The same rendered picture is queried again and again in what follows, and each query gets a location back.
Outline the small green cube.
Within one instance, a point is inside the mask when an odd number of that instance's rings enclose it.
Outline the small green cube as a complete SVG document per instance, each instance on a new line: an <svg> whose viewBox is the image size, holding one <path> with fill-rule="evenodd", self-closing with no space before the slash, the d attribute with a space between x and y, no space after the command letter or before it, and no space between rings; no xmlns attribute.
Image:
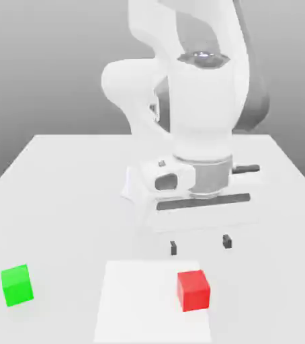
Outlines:
<svg viewBox="0 0 305 344"><path fill-rule="evenodd" d="M26 264L1 271L1 285L8 307L34 299L28 266Z"/></svg>

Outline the small red cube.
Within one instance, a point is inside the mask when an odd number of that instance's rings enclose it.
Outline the small red cube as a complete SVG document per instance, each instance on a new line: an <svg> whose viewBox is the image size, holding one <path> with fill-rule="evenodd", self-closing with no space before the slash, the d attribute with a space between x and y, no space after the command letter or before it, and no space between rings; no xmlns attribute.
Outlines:
<svg viewBox="0 0 305 344"><path fill-rule="evenodd" d="M209 308L210 293L203 270L177 273L177 296L183 312Z"/></svg>

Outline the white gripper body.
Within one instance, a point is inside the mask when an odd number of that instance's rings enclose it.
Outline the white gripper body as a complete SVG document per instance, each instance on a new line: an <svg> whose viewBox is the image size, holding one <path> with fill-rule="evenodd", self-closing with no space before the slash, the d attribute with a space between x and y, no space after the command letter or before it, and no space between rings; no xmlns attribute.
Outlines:
<svg viewBox="0 0 305 344"><path fill-rule="evenodd" d="M140 215L140 226L154 232L224 228L258 222L261 202L250 193L171 198L152 201Z"/></svg>

